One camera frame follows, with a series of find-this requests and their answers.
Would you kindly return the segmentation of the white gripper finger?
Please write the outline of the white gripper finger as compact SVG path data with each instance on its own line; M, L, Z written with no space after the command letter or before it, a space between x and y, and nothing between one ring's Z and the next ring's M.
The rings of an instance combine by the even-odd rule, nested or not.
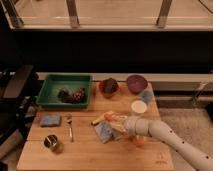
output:
M126 130L122 126L111 125L111 127L121 134L126 134Z
M115 122L123 122L126 119L127 119L126 115L113 115L112 116L112 121L115 121Z

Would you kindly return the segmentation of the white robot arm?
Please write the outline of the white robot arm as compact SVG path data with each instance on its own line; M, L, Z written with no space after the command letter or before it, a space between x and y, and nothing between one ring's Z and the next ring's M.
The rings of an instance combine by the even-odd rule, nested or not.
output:
M139 116L113 116L111 126L128 135L155 138L173 148L196 171L213 171L213 158L180 138L165 122Z

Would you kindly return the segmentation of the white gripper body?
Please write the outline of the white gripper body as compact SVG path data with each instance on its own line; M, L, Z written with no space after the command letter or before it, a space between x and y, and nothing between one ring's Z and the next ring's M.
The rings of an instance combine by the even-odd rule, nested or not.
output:
M131 116L128 117L124 122L123 122L123 126L125 131L129 134L129 135L139 135L139 129L137 127L138 122L141 120L140 117L136 117L136 116Z

